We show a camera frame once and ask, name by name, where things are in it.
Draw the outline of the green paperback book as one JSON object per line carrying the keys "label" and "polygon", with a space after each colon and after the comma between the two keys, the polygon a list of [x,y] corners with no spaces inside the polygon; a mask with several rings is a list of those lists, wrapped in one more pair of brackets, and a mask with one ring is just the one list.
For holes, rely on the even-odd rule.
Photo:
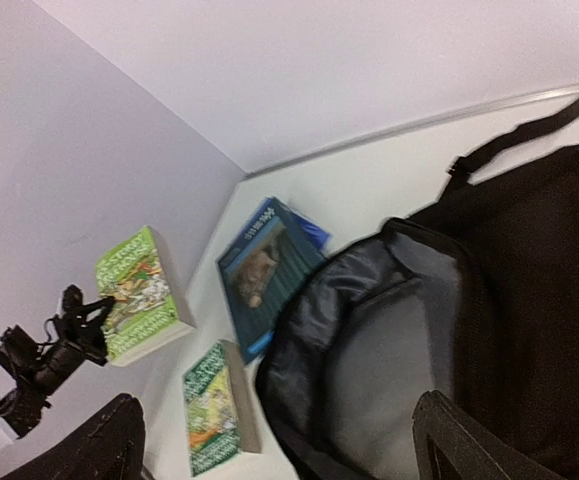
{"label": "green paperback book", "polygon": [[183,375],[191,475],[197,477],[262,443],[238,345],[219,340]]}
{"label": "green paperback book", "polygon": [[114,307],[102,330],[109,362],[126,367],[195,331],[164,239],[150,226],[108,250],[95,265],[101,297]]}

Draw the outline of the black student backpack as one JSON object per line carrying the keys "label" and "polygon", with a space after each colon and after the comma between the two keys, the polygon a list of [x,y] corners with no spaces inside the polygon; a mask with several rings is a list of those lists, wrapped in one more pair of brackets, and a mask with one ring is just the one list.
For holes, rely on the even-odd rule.
{"label": "black student backpack", "polygon": [[579,145],[474,173],[579,118],[579,97],[456,159],[438,200],[319,266],[279,315],[255,389],[301,479],[422,479],[438,390],[508,447],[579,479]]}

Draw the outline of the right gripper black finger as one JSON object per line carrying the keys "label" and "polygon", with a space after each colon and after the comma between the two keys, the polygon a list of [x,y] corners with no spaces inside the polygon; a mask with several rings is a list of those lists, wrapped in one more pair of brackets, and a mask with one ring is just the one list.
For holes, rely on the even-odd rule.
{"label": "right gripper black finger", "polygon": [[558,474],[508,447],[438,390],[413,414],[422,479],[557,479]]}

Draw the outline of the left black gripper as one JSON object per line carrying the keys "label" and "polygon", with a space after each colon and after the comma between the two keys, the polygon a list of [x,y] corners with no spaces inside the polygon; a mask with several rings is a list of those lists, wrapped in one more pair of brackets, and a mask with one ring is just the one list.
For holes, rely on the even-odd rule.
{"label": "left black gripper", "polygon": [[[49,319],[57,338],[34,341],[20,326],[0,337],[0,366],[18,384],[51,395],[86,361],[108,362],[103,325],[116,300],[83,302],[68,286],[60,312]],[[138,398],[121,393],[61,442],[6,474],[6,479],[140,479],[145,453],[145,421]]]}

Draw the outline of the dark blue hardcover book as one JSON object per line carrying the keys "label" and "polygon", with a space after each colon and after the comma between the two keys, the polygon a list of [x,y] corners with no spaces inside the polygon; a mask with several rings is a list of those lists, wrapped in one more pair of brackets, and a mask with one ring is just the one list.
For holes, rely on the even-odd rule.
{"label": "dark blue hardcover book", "polygon": [[326,250],[310,242],[291,209],[267,197],[217,260],[246,364],[264,353],[278,315],[325,256]]}

